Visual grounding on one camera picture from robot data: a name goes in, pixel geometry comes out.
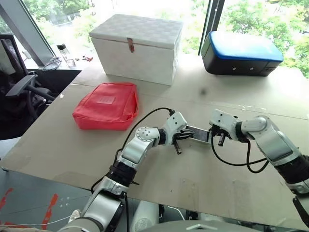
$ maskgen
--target chair armrest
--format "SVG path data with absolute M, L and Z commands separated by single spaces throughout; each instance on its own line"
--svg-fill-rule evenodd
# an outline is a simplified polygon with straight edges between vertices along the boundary
M 30 82 L 35 79 L 37 75 L 27 75 L 19 82 L 17 82 L 10 91 L 6 94 L 6 97 L 19 96 L 19 94 L 25 90 L 25 88 L 30 84 Z

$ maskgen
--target chair backrest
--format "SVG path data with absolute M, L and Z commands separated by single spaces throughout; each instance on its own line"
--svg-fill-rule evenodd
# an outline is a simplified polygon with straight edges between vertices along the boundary
M 15 82 L 18 82 L 24 76 L 28 75 L 28 70 L 26 69 L 24 61 L 20 56 L 14 36 L 13 34 L 1 33 L 0 41 L 7 57 L 11 62 L 12 67 L 15 70 L 15 73 L 11 74 L 10 76 L 14 79 Z

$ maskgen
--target floor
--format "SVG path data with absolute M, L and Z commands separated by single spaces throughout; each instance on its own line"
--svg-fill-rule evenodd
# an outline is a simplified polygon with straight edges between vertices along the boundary
M 18 139 L 0 141 L 0 158 L 10 150 Z M 65 184 L 0 169 L 0 225 L 6 224 L 37 224 L 39 229 L 56 232 L 67 224 L 68 219 L 61 220 L 47 226 L 61 218 L 71 215 L 74 209 L 83 209 L 88 198 L 88 190 L 75 188 Z M 129 199 L 130 219 L 139 201 Z M 126 214 L 123 213 L 116 232 L 126 231 Z M 164 221 L 181 220 L 176 210 L 165 207 Z M 263 226 L 254 226 L 263 231 Z M 291 231 L 285 228 L 273 228 L 276 232 Z

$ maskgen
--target table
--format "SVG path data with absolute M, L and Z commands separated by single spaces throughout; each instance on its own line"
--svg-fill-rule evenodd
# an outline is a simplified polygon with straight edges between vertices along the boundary
M 240 119 L 269 116 L 304 154 L 309 154 L 309 83 L 295 70 L 279 67 L 268 77 L 215 76 L 198 56 L 183 55 L 169 87 L 106 75 L 93 63 L 82 71 L 23 135 L 0 166 L 80 188 L 106 174 L 128 131 L 80 130 L 72 112 L 102 82 L 129 81 L 138 86 L 140 115 L 167 106 L 180 111 L 192 126 L 208 129 L 211 112 L 221 109 Z M 141 126 L 162 126 L 159 111 Z M 293 194 L 269 165 L 252 174 L 246 167 L 219 162 L 211 147 L 194 140 L 150 150 L 128 196 L 189 210 L 275 226 L 306 229 L 292 203 Z M 246 145 L 226 141 L 217 148 L 225 160 L 245 161 Z M 252 145 L 251 159 L 263 155 Z

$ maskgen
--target red pouch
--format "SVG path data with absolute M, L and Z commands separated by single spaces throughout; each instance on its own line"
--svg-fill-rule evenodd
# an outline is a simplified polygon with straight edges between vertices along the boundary
M 81 100 L 73 117 L 81 129 L 126 130 L 138 105 L 135 84 L 103 83 Z

